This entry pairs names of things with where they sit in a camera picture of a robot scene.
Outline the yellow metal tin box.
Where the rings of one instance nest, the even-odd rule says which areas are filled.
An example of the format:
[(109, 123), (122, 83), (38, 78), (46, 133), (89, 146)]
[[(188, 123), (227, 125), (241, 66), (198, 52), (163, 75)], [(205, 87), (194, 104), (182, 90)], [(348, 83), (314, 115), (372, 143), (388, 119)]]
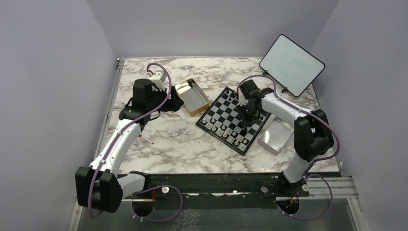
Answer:
[[(194, 81), (192, 89), (188, 86), (188, 80)], [(178, 83), (175, 88), (190, 116), (196, 116), (209, 108), (210, 101), (207, 95), (193, 78)]]

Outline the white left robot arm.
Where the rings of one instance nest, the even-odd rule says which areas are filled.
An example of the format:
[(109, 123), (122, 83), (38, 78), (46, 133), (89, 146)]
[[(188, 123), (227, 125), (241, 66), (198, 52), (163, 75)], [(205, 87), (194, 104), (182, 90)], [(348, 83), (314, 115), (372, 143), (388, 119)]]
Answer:
[(75, 173), (78, 204), (90, 210), (114, 213), (125, 197), (133, 193), (141, 198), (148, 196), (151, 184), (146, 181), (146, 174), (133, 171), (119, 178), (119, 168), (132, 143), (152, 120), (151, 114), (176, 112), (183, 104), (175, 86), (167, 91), (156, 80), (135, 80), (133, 95), (119, 113), (119, 121), (106, 146), (88, 167), (79, 167)]

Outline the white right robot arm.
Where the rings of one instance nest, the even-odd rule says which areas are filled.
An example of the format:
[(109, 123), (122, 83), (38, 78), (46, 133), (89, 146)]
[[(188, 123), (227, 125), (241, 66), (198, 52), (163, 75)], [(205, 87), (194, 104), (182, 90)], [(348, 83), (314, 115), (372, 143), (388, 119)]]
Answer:
[(293, 128), (295, 155), (289, 166), (279, 174), (277, 184), (282, 195), (291, 195), (300, 187), (313, 161), (334, 146), (325, 112), (292, 104), (275, 89), (261, 90), (253, 80), (242, 81), (236, 92), (242, 93), (247, 100), (247, 103), (237, 106), (244, 128), (258, 122), (262, 112), (275, 115)]

